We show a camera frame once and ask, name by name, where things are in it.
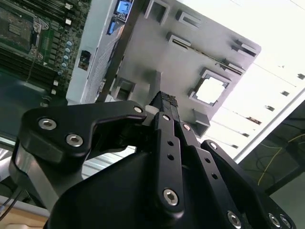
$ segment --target black metal bracket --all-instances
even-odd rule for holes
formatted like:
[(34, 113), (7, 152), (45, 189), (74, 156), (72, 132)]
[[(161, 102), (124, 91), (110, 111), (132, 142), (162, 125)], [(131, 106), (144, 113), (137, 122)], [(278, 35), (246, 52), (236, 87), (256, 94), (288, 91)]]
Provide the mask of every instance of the black metal bracket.
[[(296, 228), (216, 143), (198, 143), (173, 97), (152, 105), (153, 119), (131, 101), (24, 115), (11, 175), (51, 211), (46, 228)], [(128, 145), (135, 154), (79, 180), (86, 159)]]
[(238, 209), (253, 228), (296, 228), (291, 218), (215, 142), (204, 141), (201, 148), (213, 156)]

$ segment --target motherboard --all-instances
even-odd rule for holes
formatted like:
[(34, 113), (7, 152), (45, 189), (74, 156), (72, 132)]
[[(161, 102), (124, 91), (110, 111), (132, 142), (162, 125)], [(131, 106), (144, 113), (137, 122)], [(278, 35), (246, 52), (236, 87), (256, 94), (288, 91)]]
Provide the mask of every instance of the motherboard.
[(0, 0), (0, 71), (65, 96), (91, 0)]

